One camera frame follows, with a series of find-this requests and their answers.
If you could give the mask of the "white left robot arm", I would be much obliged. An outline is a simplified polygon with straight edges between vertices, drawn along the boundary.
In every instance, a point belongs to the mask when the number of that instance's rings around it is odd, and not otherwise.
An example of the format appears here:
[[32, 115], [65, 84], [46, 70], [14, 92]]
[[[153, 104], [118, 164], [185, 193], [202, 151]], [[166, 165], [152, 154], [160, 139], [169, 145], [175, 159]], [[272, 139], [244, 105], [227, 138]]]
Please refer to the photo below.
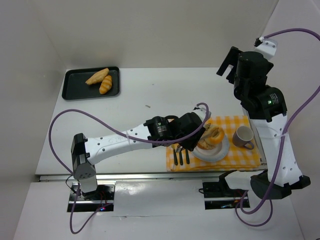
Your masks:
[[80, 184], [80, 194], [93, 199], [102, 189], [98, 186], [95, 165], [99, 162], [131, 151], [168, 147], [174, 144], [193, 151], [205, 132], [205, 122], [211, 112], [195, 107], [181, 117], [156, 116], [145, 123], [118, 134], [103, 137], [73, 137], [71, 158], [73, 177]]

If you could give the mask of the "sugared orange round cake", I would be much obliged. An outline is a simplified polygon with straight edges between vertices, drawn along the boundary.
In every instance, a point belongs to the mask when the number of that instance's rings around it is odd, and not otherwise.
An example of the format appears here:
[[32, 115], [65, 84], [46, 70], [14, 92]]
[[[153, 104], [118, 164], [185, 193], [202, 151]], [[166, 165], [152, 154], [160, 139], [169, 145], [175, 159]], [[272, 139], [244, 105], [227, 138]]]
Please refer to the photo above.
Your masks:
[[203, 140], [200, 140], [197, 143], [197, 147], [199, 149], [202, 149], [202, 150], [213, 150], [213, 149], [216, 148], [216, 145], [215, 144], [209, 144], [203, 139]]

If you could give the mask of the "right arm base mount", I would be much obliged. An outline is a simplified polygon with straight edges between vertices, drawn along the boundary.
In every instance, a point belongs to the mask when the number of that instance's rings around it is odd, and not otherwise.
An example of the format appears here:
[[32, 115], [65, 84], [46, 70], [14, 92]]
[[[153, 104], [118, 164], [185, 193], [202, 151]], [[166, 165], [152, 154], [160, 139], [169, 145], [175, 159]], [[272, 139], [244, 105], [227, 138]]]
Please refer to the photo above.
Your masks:
[[203, 182], [198, 192], [203, 195], [205, 210], [234, 209], [245, 193], [242, 189], [224, 189], [218, 182]]

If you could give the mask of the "orange ring donut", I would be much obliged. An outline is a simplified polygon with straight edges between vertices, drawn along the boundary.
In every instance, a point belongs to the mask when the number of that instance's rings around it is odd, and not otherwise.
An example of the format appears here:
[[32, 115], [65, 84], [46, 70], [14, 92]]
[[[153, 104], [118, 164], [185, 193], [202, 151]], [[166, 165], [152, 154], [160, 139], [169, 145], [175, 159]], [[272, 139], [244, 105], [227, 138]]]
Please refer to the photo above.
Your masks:
[[217, 145], [221, 143], [225, 136], [223, 128], [218, 125], [210, 126], [206, 133], [208, 134], [208, 137], [204, 140], [211, 145]]

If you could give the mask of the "metal tongs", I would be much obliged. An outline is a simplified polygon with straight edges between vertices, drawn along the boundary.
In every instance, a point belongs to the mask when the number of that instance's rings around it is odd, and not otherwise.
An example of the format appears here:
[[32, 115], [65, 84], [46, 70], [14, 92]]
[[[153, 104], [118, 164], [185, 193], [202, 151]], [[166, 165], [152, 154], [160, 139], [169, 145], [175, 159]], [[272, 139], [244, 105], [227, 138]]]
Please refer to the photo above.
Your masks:
[[186, 139], [184, 143], [208, 151], [215, 149], [224, 137], [225, 132], [222, 127], [213, 123], [206, 123], [201, 131]]

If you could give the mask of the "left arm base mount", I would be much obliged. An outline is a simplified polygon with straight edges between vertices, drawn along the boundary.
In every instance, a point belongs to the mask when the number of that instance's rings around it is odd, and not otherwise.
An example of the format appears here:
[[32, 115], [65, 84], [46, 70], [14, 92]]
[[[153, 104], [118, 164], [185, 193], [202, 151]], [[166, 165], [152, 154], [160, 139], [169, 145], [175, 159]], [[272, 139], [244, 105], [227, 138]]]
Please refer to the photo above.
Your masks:
[[115, 185], [114, 184], [98, 184], [97, 190], [91, 193], [83, 193], [82, 189], [78, 191], [78, 184], [73, 180], [70, 175], [65, 180], [66, 186], [69, 188], [69, 198], [67, 205], [67, 212], [72, 211], [75, 203], [74, 212], [89, 213], [95, 212], [113, 212], [114, 211], [114, 197]]

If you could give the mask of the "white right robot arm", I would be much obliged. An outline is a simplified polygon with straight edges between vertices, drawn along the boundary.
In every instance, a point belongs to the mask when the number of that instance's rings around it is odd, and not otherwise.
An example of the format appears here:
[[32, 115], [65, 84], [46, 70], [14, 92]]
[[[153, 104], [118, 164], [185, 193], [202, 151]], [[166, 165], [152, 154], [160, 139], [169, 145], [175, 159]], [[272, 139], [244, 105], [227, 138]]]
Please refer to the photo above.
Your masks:
[[287, 106], [283, 93], [266, 84], [273, 68], [263, 54], [231, 47], [217, 75], [232, 66], [226, 79], [233, 84], [233, 94], [247, 111], [261, 141], [267, 169], [250, 176], [250, 187], [260, 199], [280, 200], [293, 190], [311, 184], [296, 162], [286, 124]]

